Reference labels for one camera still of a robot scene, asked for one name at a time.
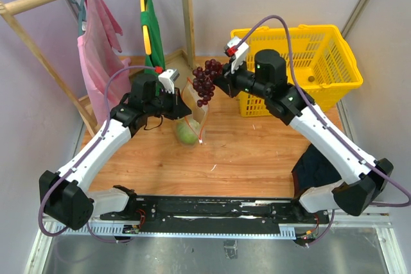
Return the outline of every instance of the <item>laundry basket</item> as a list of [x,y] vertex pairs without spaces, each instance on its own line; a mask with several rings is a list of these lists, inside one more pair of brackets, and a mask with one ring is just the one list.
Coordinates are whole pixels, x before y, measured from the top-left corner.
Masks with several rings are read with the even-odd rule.
[[[231,37],[244,37],[250,29],[237,29]],[[329,110],[363,80],[356,60],[334,25],[290,28],[295,75],[299,85],[314,98],[323,111]],[[254,71],[254,55],[262,49],[275,49],[287,61],[288,82],[293,83],[288,61],[288,46],[284,29],[258,28],[246,41],[250,46],[247,68]],[[245,92],[240,93],[243,117],[270,115],[264,100]]]

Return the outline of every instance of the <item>bunch of red grapes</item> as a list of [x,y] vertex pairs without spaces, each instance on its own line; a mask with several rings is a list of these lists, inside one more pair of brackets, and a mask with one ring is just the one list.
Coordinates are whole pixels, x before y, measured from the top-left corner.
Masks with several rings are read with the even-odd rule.
[[215,86],[213,80],[223,74],[223,65],[215,59],[205,62],[205,69],[197,67],[193,74],[193,88],[197,91],[198,96],[202,99],[197,101],[197,106],[207,105],[214,96]]

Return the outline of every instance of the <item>plastic bag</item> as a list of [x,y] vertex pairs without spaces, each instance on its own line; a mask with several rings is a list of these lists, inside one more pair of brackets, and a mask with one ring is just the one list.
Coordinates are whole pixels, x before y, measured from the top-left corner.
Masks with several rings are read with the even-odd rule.
[[183,102],[191,109],[191,115],[175,122],[177,139],[185,145],[192,146],[203,143],[205,123],[209,112],[209,105],[198,107],[197,101],[201,99],[193,88],[193,82],[187,78],[187,84],[181,92]]

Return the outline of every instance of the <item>pink shirt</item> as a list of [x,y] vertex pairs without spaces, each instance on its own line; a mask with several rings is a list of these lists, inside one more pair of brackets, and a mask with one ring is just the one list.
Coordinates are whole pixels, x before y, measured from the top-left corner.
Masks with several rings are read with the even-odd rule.
[[[107,118],[104,90],[109,78],[118,70],[129,66],[130,59],[121,61],[113,48],[121,53],[116,34],[123,35],[117,21],[103,0],[85,0],[87,25],[85,33],[78,37],[77,46],[85,88],[98,124]],[[116,106],[123,95],[130,92],[128,71],[120,73],[110,84],[109,106]]]

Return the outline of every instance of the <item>green garment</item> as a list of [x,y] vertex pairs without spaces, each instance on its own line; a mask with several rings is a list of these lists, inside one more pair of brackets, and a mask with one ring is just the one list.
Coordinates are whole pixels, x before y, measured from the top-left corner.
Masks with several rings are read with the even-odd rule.
[[[159,22],[155,16],[154,5],[152,0],[146,0],[146,11],[141,12],[141,27],[147,26],[150,43],[152,46],[152,54],[146,55],[146,65],[149,67],[166,68],[166,61],[161,45],[161,35]],[[155,73],[153,70],[145,70],[145,73]]]

